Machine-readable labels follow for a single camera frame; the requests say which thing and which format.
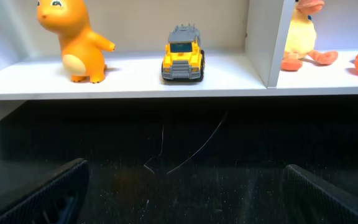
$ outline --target gray truck roof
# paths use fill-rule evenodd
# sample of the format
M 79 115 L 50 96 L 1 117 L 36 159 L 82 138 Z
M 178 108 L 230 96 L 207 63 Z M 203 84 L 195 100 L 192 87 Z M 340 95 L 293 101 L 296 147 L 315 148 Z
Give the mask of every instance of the gray truck roof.
M 171 44 L 174 43 L 186 43 L 186 42 L 193 42 L 198 39 L 198 45 L 201 45 L 200 39 L 200 32 L 199 30 L 193 25 L 190 24 L 188 26 L 176 26 L 175 30 L 170 33 L 168 42 Z

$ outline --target duck's yellow body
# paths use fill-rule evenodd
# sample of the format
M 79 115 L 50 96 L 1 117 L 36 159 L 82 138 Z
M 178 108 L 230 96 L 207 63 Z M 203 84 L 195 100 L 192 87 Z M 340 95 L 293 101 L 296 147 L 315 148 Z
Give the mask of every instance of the duck's yellow body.
M 298 59 L 304 58 L 314 50 L 317 33 L 313 22 L 308 15 L 302 14 L 295 5 L 290 29 L 288 31 L 287 43 L 285 44 L 284 58 L 288 54 L 298 54 Z

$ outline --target yellow plush duck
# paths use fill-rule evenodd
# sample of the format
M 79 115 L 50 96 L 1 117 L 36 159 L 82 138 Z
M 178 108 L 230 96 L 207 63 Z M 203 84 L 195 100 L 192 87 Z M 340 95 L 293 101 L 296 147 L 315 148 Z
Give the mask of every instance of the yellow plush duck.
M 307 55 L 320 65 L 330 65 L 338 58 L 337 52 L 322 54 L 314 49 L 317 33 L 309 15 L 318 13 L 323 6 L 323 0 L 296 0 L 285 45 L 282 70 L 298 71 L 303 65 L 300 59 Z

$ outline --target figurine's head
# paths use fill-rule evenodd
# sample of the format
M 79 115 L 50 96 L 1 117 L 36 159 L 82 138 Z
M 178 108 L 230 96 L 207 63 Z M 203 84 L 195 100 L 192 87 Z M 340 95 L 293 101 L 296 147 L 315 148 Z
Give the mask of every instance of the figurine's head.
M 296 0 L 296 1 L 298 2 L 296 9 L 305 15 L 313 15 L 319 13 L 324 6 L 323 0 Z
M 74 34 L 89 25 L 83 0 L 39 0 L 37 19 L 47 30 L 58 34 Z

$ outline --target toy truck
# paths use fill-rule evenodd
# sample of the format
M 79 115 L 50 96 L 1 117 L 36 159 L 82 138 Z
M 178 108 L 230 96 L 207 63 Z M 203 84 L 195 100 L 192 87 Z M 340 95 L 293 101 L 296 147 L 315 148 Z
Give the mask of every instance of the toy truck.
M 162 62 L 162 78 L 166 81 L 202 81 L 205 56 L 200 45 L 200 32 L 195 26 L 176 26 L 165 46 L 167 53 Z

